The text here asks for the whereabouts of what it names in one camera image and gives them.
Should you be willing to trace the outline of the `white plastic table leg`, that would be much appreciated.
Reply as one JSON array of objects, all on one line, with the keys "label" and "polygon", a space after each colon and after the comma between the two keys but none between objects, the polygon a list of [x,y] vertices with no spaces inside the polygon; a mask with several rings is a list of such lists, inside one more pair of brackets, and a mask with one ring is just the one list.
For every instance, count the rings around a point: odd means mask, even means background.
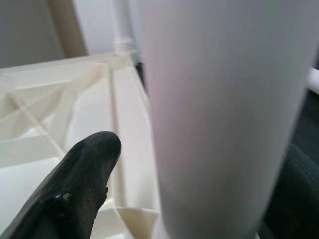
[{"label": "white plastic table leg", "polygon": [[154,239],[255,239],[319,44],[319,0],[141,0]]},{"label": "white plastic table leg", "polygon": [[136,51],[128,0],[111,0],[113,49],[117,54],[132,54]]}]

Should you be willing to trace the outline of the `white plastic table top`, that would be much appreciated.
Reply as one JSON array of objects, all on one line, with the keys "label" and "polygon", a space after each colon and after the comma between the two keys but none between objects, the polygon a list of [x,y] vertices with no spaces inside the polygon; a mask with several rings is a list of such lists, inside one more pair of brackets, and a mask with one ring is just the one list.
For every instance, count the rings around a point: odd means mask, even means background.
[{"label": "white plastic table top", "polygon": [[106,130],[122,152],[91,239],[151,239],[160,204],[149,107],[127,56],[0,69],[0,234],[72,146]]}]

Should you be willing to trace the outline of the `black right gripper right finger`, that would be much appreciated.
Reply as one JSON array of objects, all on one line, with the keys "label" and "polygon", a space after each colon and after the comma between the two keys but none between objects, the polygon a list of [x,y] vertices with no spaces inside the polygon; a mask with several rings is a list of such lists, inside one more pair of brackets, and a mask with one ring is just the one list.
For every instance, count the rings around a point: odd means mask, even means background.
[{"label": "black right gripper right finger", "polygon": [[319,166],[291,144],[260,239],[319,239]]}]

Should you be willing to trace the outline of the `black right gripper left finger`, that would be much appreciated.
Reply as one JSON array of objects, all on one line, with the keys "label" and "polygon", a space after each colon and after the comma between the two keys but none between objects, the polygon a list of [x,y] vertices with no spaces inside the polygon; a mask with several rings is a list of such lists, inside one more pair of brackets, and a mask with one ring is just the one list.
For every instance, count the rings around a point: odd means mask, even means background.
[{"label": "black right gripper left finger", "polygon": [[24,203],[7,239],[89,239],[121,148],[111,131],[76,143]]}]

